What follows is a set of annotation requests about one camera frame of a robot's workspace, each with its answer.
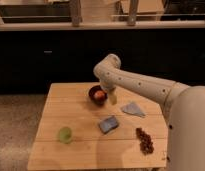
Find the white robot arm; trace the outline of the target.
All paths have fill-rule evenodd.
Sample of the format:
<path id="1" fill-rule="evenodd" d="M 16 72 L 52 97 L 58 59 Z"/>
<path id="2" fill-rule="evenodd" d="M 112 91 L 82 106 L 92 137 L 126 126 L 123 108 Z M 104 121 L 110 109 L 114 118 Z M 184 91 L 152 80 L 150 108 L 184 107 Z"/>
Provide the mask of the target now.
<path id="1" fill-rule="evenodd" d="M 119 86 L 160 105 L 168 128 L 167 171 L 205 171 L 205 86 L 189 86 L 120 67 L 120 58 L 108 54 L 93 73 L 109 97 Z"/>

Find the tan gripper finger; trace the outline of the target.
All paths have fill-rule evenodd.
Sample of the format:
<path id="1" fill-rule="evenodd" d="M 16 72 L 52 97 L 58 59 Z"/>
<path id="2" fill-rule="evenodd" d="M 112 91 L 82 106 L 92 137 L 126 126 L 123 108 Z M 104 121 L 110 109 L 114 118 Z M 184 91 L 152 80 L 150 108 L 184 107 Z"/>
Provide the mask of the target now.
<path id="1" fill-rule="evenodd" d="M 117 103 L 117 96 L 114 90 L 108 92 L 108 99 L 112 105 Z"/>

